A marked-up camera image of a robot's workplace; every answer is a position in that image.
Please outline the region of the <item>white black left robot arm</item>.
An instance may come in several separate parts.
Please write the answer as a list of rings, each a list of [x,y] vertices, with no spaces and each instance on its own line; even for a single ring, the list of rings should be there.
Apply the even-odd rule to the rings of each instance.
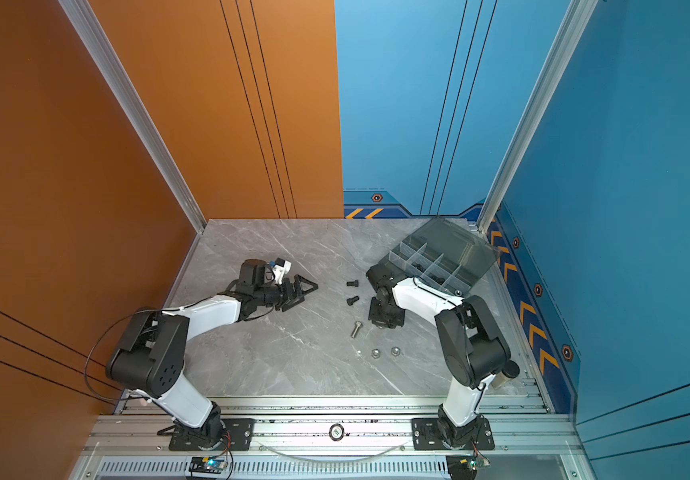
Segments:
[[[300,275],[275,282],[235,280],[211,297],[169,309],[140,309],[130,319],[106,366],[106,375],[140,394],[173,418],[164,434],[204,451],[227,447],[221,408],[187,378],[188,343],[219,327],[248,322],[256,310],[286,312],[304,302],[319,285]]]

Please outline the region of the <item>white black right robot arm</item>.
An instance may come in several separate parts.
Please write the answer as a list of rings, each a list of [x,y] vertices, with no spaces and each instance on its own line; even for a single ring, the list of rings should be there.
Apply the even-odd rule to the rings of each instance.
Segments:
[[[447,294],[418,277],[386,264],[371,267],[366,277],[375,291],[369,320],[381,327],[402,326],[408,312],[436,327],[445,364],[452,374],[446,399],[438,410],[437,431],[452,450],[495,447],[482,400],[499,376],[515,378],[520,367],[486,301]]]

